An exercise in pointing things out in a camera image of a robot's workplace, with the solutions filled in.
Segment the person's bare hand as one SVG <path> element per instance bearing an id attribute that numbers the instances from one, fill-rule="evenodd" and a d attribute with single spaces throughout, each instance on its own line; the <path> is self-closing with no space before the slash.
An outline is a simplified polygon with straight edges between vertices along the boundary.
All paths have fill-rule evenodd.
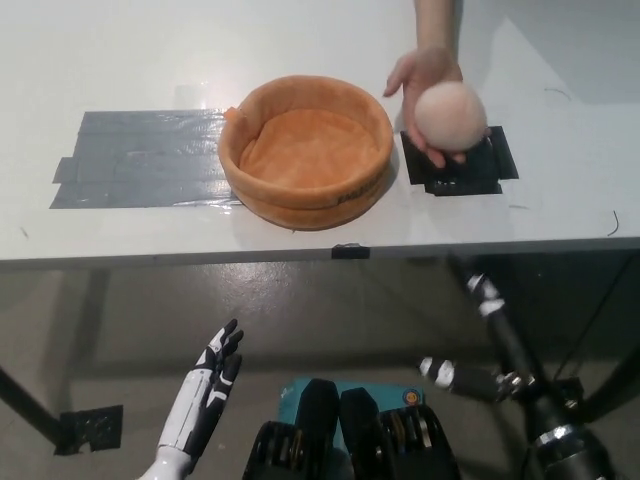
<path id="1" fill-rule="evenodd" d="M 440 46 L 419 48 L 402 56 L 387 79 L 384 97 L 402 90 L 402 123 L 411 142 L 437 168 L 446 165 L 445 154 L 429 145 L 415 123 L 415 106 L 422 93 L 447 81 L 462 81 L 461 69 L 449 50 Z"/>

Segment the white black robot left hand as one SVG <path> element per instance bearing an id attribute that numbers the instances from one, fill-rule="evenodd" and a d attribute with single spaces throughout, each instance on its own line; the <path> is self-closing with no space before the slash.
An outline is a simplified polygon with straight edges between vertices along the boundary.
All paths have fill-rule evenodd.
<path id="1" fill-rule="evenodd" d="M 237 349 L 244 332 L 237 326 L 233 319 L 222 327 L 187 373 L 160 436 L 161 447 L 193 459 L 204 453 L 241 368 Z"/>

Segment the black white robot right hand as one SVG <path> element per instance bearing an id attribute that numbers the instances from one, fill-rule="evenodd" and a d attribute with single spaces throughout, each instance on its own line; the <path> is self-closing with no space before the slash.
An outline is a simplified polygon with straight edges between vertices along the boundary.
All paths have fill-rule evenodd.
<path id="1" fill-rule="evenodd" d="M 509 318 L 506 302 L 489 276 L 465 260 L 451 256 L 448 264 L 455 278 L 484 322 L 499 361 L 500 370 L 462 367 L 450 360 L 423 358 L 420 375 L 456 395 L 486 402 L 516 400 L 525 414 L 537 421 L 560 422 L 564 402 L 546 376 L 539 360 L 516 324 Z"/>

